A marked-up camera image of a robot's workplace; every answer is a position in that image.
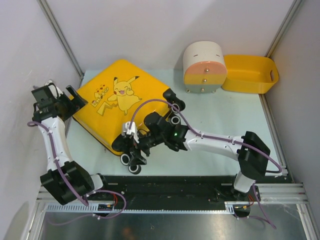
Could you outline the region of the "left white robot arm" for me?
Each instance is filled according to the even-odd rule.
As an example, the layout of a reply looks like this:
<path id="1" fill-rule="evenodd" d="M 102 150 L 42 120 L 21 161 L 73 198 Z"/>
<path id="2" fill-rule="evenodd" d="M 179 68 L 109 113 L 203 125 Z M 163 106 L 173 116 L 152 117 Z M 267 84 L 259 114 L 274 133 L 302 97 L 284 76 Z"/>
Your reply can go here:
<path id="1" fill-rule="evenodd" d="M 98 199 L 110 196 L 111 188 L 103 183 L 99 174 L 90 174 L 73 160 L 66 139 L 65 122 L 87 105 L 72 86 L 66 90 L 68 97 L 52 80 L 44 86 L 35 87 L 32 95 L 33 117 L 29 127 L 38 127 L 44 140 L 47 167 L 40 176 L 42 186 L 61 205 L 79 200 L 88 206 L 88 196 L 93 193 Z"/>

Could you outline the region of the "yellow Pikachu suitcase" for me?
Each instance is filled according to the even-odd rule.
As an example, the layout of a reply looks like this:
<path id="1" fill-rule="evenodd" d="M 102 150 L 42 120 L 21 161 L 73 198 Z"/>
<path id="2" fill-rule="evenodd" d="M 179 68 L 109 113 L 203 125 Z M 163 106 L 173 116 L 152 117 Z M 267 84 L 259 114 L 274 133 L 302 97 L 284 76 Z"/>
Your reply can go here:
<path id="1" fill-rule="evenodd" d="M 148 114 L 156 112 L 169 119 L 171 105 L 180 111 L 186 107 L 168 85 L 125 59 L 112 63 L 77 92 L 88 104 L 73 119 L 112 153 L 112 143 L 124 123 L 135 122 L 137 129 L 147 131 L 144 119 Z M 115 155 L 121 162 L 122 154 Z M 128 167 L 130 173 L 137 169 Z"/>

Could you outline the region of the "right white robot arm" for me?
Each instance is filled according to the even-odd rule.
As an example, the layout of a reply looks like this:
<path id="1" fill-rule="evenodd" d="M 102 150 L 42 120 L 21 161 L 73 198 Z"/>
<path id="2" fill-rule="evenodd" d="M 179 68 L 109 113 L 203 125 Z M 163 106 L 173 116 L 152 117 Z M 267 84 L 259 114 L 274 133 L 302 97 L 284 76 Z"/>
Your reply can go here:
<path id="1" fill-rule="evenodd" d="M 271 152 L 267 145 L 251 131 L 242 136 L 209 135 L 181 124 L 180 120 L 175 114 L 165 119 L 152 112 L 143 120 L 147 127 L 146 134 L 140 134 L 134 123 L 127 122 L 111 147 L 121 153 L 120 160 L 125 166 L 137 167 L 133 174 L 138 174 L 141 166 L 147 163 L 142 154 L 149 156 L 150 149 L 160 144 L 175 152 L 204 151 L 231 158 L 238 162 L 240 170 L 234 178 L 230 194 L 237 201 L 247 197 L 252 185 L 267 173 Z"/>

